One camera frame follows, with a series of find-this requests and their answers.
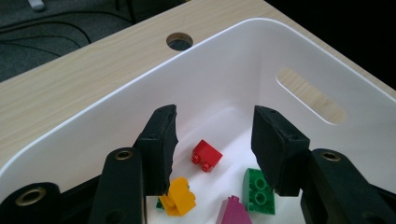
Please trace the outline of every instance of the gray carpet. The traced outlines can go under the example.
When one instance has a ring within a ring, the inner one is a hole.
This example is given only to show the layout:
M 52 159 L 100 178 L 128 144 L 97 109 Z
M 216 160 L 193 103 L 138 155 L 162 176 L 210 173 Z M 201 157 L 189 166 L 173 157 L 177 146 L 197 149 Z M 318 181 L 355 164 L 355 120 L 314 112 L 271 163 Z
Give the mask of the gray carpet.
M 27 0 L 0 1 L 0 82 L 91 44 L 131 25 L 126 1 L 44 0 L 34 12 Z M 181 4 L 134 0 L 136 21 Z

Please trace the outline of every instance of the red lego brick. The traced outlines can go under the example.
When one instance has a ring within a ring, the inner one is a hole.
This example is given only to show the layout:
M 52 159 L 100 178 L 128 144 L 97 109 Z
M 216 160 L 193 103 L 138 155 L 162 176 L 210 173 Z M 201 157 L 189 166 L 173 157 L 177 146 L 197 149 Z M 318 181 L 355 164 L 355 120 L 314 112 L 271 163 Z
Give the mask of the red lego brick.
M 204 172 L 210 172 L 218 164 L 222 154 L 210 146 L 205 140 L 201 140 L 192 151 L 191 160 L 195 164 L 201 164 Z

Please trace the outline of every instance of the green lego brick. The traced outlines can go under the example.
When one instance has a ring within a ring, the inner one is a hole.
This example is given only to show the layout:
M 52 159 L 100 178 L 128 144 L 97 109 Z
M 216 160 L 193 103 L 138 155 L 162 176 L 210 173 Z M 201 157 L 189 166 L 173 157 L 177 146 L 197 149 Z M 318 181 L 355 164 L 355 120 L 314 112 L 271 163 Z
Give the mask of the green lego brick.
M 261 170 L 247 168 L 244 175 L 242 203 L 248 212 L 275 214 L 275 196 Z
M 164 210 L 163 204 L 161 203 L 160 199 L 157 200 L 157 205 L 155 205 L 155 207 Z

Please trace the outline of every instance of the wooden table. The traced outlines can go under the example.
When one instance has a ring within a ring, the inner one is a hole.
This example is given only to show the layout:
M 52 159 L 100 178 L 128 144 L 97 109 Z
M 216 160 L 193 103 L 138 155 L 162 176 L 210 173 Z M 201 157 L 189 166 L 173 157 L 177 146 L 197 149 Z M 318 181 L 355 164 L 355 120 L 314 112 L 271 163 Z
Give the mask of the wooden table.
M 191 0 L 55 61 L 0 83 L 0 167 L 77 112 L 176 56 L 165 39 L 194 44 L 249 18 L 286 23 L 396 98 L 396 91 L 262 0 Z

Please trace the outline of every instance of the yellow toy block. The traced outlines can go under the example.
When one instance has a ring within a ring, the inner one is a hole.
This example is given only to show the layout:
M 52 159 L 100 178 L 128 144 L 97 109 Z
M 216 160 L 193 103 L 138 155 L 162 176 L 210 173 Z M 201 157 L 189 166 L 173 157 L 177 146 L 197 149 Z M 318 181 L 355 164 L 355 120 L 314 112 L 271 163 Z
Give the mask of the yellow toy block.
M 183 217 L 195 207 L 195 195 L 189 190 L 189 182 L 184 177 L 171 181 L 168 195 L 160 196 L 168 216 Z

